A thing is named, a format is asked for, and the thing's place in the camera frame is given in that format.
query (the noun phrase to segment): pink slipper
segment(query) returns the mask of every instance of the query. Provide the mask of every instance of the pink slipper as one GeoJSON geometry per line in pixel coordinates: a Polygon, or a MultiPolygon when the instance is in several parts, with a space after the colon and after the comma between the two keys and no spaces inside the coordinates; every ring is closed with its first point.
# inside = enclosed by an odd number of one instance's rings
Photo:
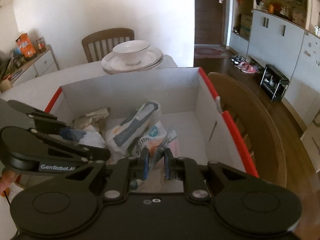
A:
{"type": "Polygon", "coordinates": [[[249,66],[246,66],[246,67],[243,67],[241,69],[241,71],[244,73],[249,73],[249,74],[254,74],[257,71],[257,69],[255,67],[251,66],[250,64],[249,64],[249,66]]]}
{"type": "Polygon", "coordinates": [[[248,65],[249,65],[248,62],[242,61],[237,67],[238,69],[242,69],[242,68],[248,67],[248,65]]]}

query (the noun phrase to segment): person's hand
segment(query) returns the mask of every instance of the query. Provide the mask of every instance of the person's hand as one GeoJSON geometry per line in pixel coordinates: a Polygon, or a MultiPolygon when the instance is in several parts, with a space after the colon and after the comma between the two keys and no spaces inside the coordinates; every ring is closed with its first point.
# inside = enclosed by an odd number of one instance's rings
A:
{"type": "Polygon", "coordinates": [[[0,194],[10,187],[10,184],[15,182],[19,174],[13,171],[4,171],[2,178],[0,178],[0,194]]]}

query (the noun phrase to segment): teal circular logo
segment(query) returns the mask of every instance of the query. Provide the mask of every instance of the teal circular logo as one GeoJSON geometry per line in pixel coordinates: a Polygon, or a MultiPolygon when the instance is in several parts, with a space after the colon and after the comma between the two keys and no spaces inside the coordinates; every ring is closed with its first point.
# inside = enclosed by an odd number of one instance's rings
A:
{"type": "Polygon", "coordinates": [[[151,131],[149,132],[149,136],[150,137],[155,137],[157,136],[159,130],[158,130],[158,127],[156,127],[155,125],[151,128],[151,131]]]}

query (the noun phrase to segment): brown chair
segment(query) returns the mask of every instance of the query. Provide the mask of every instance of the brown chair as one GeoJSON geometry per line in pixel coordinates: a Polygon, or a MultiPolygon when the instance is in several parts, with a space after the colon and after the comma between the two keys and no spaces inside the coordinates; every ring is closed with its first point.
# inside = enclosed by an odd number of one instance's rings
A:
{"type": "Polygon", "coordinates": [[[85,56],[88,62],[94,62],[102,60],[103,57],[110,53],[112,49],[125,41],[134,40],[134,31],[126,28],[116,28],[99,31],[86,36],[82,40],[82,46],[85,56]],[[93,51],[95,60],[92,59],[92,54],[89,49],[89,45],[93,44],[93,51]]]}
{"type": "Polygon", "coordinates": [[[209,79],[228,110],[252,156],[260,178],[286,187],[287,170],[278,130],[260,100],[242,83],[220,73],[209,79]]]}

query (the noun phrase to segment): doormat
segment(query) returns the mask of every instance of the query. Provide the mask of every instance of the doormat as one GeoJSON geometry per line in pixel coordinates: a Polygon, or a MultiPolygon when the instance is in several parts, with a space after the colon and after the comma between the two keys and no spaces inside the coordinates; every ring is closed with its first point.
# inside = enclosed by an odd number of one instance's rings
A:
{"type": "Polygon", "coordinates": [[[220,45],[195,45],[195,58],[231,58],[231,52],[220,45]]]}

